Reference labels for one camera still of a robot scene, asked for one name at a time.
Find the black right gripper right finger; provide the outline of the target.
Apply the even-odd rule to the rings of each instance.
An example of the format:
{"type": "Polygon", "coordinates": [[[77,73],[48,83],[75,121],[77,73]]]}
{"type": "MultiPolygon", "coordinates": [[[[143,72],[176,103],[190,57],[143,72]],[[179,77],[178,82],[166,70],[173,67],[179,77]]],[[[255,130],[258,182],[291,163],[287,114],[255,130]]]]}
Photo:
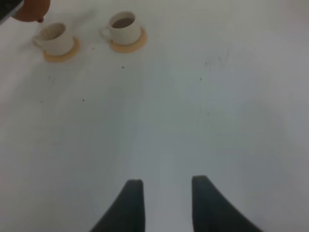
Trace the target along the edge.
{"type": "Polygon", "coordinates": [[[192,221],[195,232],[259,232],[206,176],[192,177],[192,221]]]}

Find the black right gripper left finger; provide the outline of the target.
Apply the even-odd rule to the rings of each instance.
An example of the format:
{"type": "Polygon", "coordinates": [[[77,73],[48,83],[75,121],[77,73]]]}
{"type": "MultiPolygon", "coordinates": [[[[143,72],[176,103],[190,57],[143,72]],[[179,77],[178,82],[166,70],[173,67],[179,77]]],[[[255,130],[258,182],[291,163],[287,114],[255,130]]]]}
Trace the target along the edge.
{"type": "Polygon", "coordinates": [[[144,232],[146,226],[142,180],[128,180],[93,232],[144,232]]]}

